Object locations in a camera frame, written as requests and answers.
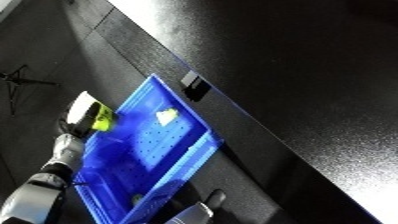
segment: floor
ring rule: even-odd
[[[123,31],[123,26],[114,27],[112,23],[127,26],[131,22],[127,23],[123,14],[105,0],[76,1],[73,5],[67,1],[45,0],[40,4],[24,1],[0,25],[2,71],[12,72],[27,63],[25,78],[61,83],[60,87],[21,87],[15,117],[9,114],[6,85],[0,83],[0,100],[4,102],[0,125],[5,130],[0,132],[1,203],[50,158],[55,120],[81,91],[88,90],[116,108],[149,75],[131,60],[152,56],[154,61],[141,66],[165,75],[189,71],[188,67],[170,63],[167,72],[160,71],[159,63],[167,60],[155,61],[157,57],[173,61],[175,58],[153,54],[157,49],[146,51],[153,55],[131,54],[127,60],[112,46],[118,40],[113,36],[114,29]],[[212,157],[173,199],[178,208],[172,204],[166,206],[154,223],[165,221],[183,207],[203,200],[215,188],[225,189],[232,195],[216,216],[218,223],[295,223],[222,152]],[[77,193],[72,189],[68,195],[60,223],[93,223]]]

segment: yellow object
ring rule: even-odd
[[[166,126],[178,117],[178,110],[175,108],[169,108],[167,110],[157,112],[156,117],[162,126]]]
[[[138,202],[140,202],[140,200],[143,198],[144,196],[142,194],[136,194],[133,196],[133,198],[131,199],[131,203],[136,206],[138,204]]]
[[[101,102],[98,103],[101,105],[101,107],[98,111],[97,116],[95,117],[95,122],[92,126],[92,129],[99,131],[109,131],[112,128],[114,122],[113,111]]]

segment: blue plastic crate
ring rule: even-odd
[[[157,113],[164,111],[177,116],[160,122]],[[222,140],[156,75],[116,113],[120,119],[113,131],[87,141],[75,180],[83,185],[76,189],[97,223],[146,223]],[[138,204],[133,203],[137,195],[143,196]]]

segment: white object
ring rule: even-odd
[[[88,94],[87,91],[80,93],[70,108],[66,122],[68,124],[76,124],[79,122],[95,102],[97,102],[97,100]]]

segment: tripod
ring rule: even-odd
[[[10,103],[10,111],[12,116],[15,116],[16,93],[18,91],[18,88],[23,84],[42,84],[42,85],[60,86],[59,83],[21,78],[22,70],[27,67],[28,67],[27,65],[22,65],[20,68],[18,68],[16,71],[12,72],[11,74],[0,72],[0,79],[4,80],[7,83],[8,101]]]

